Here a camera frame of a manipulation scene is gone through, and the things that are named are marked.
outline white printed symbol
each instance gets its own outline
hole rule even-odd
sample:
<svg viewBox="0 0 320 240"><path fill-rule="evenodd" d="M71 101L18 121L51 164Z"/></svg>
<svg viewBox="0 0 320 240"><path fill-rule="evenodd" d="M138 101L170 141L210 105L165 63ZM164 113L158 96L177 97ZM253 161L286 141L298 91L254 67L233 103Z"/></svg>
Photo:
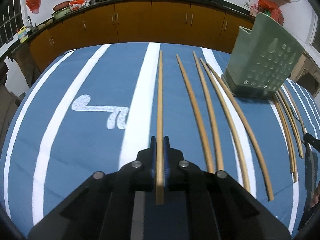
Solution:
<svg viewBox="0 0 320 240"><path fill-rule="evenodd" d="M73 101L71 108L74 111L112 112L107 121L108 129L113 129L116 126L116 118L119 114L117 126L121 130L125 129L125 117L129 112L129 108L126 106L88 106L87 104L90 100L91 97L89 95L79 96L75 101Z"/></svg>

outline yellow bottle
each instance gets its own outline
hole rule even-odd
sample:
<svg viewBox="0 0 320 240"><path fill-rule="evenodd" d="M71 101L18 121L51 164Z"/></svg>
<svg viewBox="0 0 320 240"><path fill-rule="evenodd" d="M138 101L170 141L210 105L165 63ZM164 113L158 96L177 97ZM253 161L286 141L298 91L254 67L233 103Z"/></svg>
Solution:
<svg viewBox="0 0 320 240"><path fill-rule="evenodd" d="M25 26L23 26L20 31L18 31L18 38L20 40L20 43L23 43L25 40L28 39L28 33Z"/></svg>

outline metal screw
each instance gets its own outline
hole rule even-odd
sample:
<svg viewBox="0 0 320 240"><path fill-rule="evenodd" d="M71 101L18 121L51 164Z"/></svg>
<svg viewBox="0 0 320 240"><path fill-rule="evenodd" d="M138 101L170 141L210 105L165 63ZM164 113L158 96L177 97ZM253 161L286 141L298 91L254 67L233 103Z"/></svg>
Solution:
<svg viewBox="0 0 320 240"><path fill-rule="evenodd" d="M134 161L134 162L131 163L131 166L136 168L136 169L141 167L141 165L142 165L142 163L139 162L139 161Z"/></svg>
<svg viewBox="0 0 320 240"><path fill-rule="evenodd" d="M186 168L186 167L189 166L189 163L188 163L188 161L183 160L183 161L179 162L179 166L182 167L182 168Z"/></svg>
<svg viewBox="0 0 320 240"><path fill-rule="evenodd" d="M94 179L102 179L104 176L104 173L102 171L97 171L93 174Z"/></svg>
<svg viewBox="0 0 320 240"><path fill-rule="evenodd" d="M227 173L225 171L218 171L217 176L220 179L225 179L227 177Z"/></svg>

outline green plastic basket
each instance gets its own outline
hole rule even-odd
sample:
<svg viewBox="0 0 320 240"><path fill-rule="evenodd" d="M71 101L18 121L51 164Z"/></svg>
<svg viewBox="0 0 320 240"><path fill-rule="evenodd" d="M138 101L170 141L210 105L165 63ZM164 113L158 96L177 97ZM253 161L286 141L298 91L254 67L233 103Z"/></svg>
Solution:
<svg viewBox="0 0 320 240"><path fill-rule="evenodd" d="M239 34L222 79L237 97L270 99L289 76L303 47L279 23L259 13Z"/></svg>

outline curved wooden stick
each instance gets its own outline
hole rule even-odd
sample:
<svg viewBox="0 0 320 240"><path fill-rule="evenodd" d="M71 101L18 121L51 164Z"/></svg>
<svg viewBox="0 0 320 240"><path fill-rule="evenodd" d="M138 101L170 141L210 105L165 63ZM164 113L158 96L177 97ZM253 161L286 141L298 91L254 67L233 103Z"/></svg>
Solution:
<svg viewBox="0 0 320 240"><path fill-rule="evenodd" d="M288 124L284 118L284 113L279 105L279 101L277 100L276 96L273 96L272 99L273 99L273 102L274 102L276 109L278 111L278 114L279 114L279 117L281 120L281 124L282 124L283 130L284 130L285 140L287 141L288 152L289 152L289 162L290 162L290 173L294 173L295 172L295 165L294 165L294 160L293 160L294 148L292 145L292 138L290 136Z"/></svg>
<svg viewBox="0 0 320 240"><path fill-rule="evenodd" d="M276 93L276 97L279 100L279 102L282 105L282 107L284 108L284 110L286 111L286 108L281 103L282 98L280 97L279 93ZM279 114L281 114L281 116L282 116L282 118L284 120L284 124L285 124L286 130L287 130L287 134L288 134L288 137L289 137L289 143L290 143L290 146L291 146L292 164L290 164L290 166L293 165L293 182L297 182L297 180L298 180L298 176L297 176L297 161L296 161L296 154L295 154L295 150L294 150L294 146L293 146L292 136L291 136L291 133L290 133L290 130L289 130L289 125L288 125L288 123L287 123L287 121L285 119L283 110L282 110L280 105L279 105L279 108L280 108L280 113Z"/></svg>
<svg viewBox="0 0 320 240"><path fill-rule="evenodd" d="M192 90L191 83L189 81L188 75L186 73L186 70L184 69L184 66L183 66L178 54L176 54L176 57L177 57L177 61L178 61L178 64L179 64L179 67L180 67L180 70L181 70L181 74L182 74L182 77L183 77L183 80L184 80L184 83L186 85L186 89L187 89L187 92L188 92L188 95L189 95L189 98L190 98L190 101L191 101L191 106L192 106L192 109L193 109L193 113L194 113L195 118L196 118L196 123L197 123L197 126L198 126L200 138L201 138L202 149L203 149L203 152L204 152L204 158L205 158L205 161L206 161L207 170L210 173L214 173L214 165L213 165L213 159L212 159L212 155L211 155L209 140L208 140L205 128L204 128L204 124L203 124L203 120L202 120L202 117L201 117L200 109L199 109L199 106L198 106L198 103L197 103L197 100L196 100L196 96L195 96L195 93Z"/></svg>
<svg viewBox="0 0 320 240"><path fill-rule="evenodd" d="M239 159L239 163L240 163L241 174L242 174L242 179L243 179L243 187L245 188L246 191L250 192L250 182L249 182L247 164L245 162L244 154L242 151L239 135L237 133L235 124L232 120L228 106L227 106L227 104L226 104L226 102L225 102L225 100L219 90L219 87L218 87L217 83L215 82L213 76L210 74L210 70L208 69L208 67L206 66L206 64L204 63L204 61L201 58L200 58L200 60L201 60L202 65L204 66L205 71L207 72L207 75L210 79L212 86L214 87L214 90L217 93L217 96L218 96L219 101L221 103L222 109L223 109L224 114L227 118L230 130L231 130L231 134L232 134L233 140L235 142L236 151L237 151L237 155L238 155L238 159Z"/></svg>
<svg viewBox="0 0 320 240"><path fill-rule="evenodd" d="M221 142L219 138L219 131L217 126L216 117L213 110L213 105L211 101L211 96L209 93L209 89L207 86L207 82L205 81L201 66L199 64L198 58L196 53L193 51L193 57L195 58L196 67L198 70L199 78L201 81L205 101L207 103L207 109L209 113L209 119L210 119L210 125L211 125L211 132L212 132L212 138L213 138L213 144L214 144L214 151L216 154L216 167L217 171L223 171L223 157L222 157L222 150L221 150Z"/></svg>
<svg viewBox="0 0 320 240"><path fill-rule="evenodd" d="M205 66L206 64L204 63L204 61L202 59L200 59L202 64ZM249 135L249 138L251 140L251 143L253 145L253 148L256 152L256 155L257 155L257 159L259 161L259 165L260 165L260 168L261 168L261 171L262 171L262 175L263 175L263 179L264 179L264 183L265 183L265 186L266 186L266 190L267 190L267 195L268 195L268 200L269 201L272 201L274 200L274 196L273 196L273 190L272 190L272 185L271 185L271 181L270 181L270 176L269 176L269 173L268 173L268 169L267 169L267 166L266 166L266 163L264 161L264 158L263 158L263 155L262 155L262 152L260 150L260 147L258 145L258 142L254 136L254 133L250 127L250 124L248 123L246 117L244 116L240 106L238 105L237 101L234 99L233 95L231 94L231 92L229 91L228 87L224 84L224 82L222 81L222 79L218 76L218 74L214 71L214 69L210 66L209 63L207 63L207 65L211 71L211 73L215 76L215 78L218 80L220 86L223 88L223 90L225 91L226 95L228 96L229 100L231 101L233 107L235 108L236 112L238 113L239 117L240 117L240 120L242 121L248 135Z"/></svg>
<svg viewBox="0 0 320 240"><path fill-rule="evenodd" d="M281 97L280 103L282 104L282 106L283 106L283 108L285 110L285 113L288 116L290 125L292 127L293 135L294 135L294 137L296 139L296 143L297 143L297 147L298 147L299 156L302 159L303 158L303 150L302 150L302 146L301 146L301 140L300 140L300 135L299 135L297 124L296 124L296 122L294 120L294 117L293 117L293 114L292 114L292 112L290 110L288 102L285 99L284 94L282 93L281 89L278 90L278 93L279 93L279 95Z"/></svg>
<svg viewBox="0 0 320 240"><path fill-rule="evenodd" d="M299 118L299 121L300 121L300 124L301 124L301 128L302 128L302 134L305 135L305 134L307 133L307 131L306 131L306 128L305 128L305 126L304 126L303 119L302 119L302 117L301 117L301 114L300 114L300 112L299 112L299 109L298 109L298 107L297 107L297 104L296 104L296 102L293 100L293 97L292 97L289 89L287 88L287 86L286 86L285 84L283 84L283 86L284 86L285 90L287 90L287 93L288 93L289 98L290 98L290 100L291 100L291 102L292 102L292 104L293 104L293 107L294 107L294 109L295 109L296 112L297 112L297 115L298 115L298 118Z"/></svg>
<svg viewBox="0 0 320 240"><path fill-rule="evenodd" d="M159 54L158 105L157 105L157 151L156 151L156 205L164 203L164 156L163 156L163 63Z"/></svg>

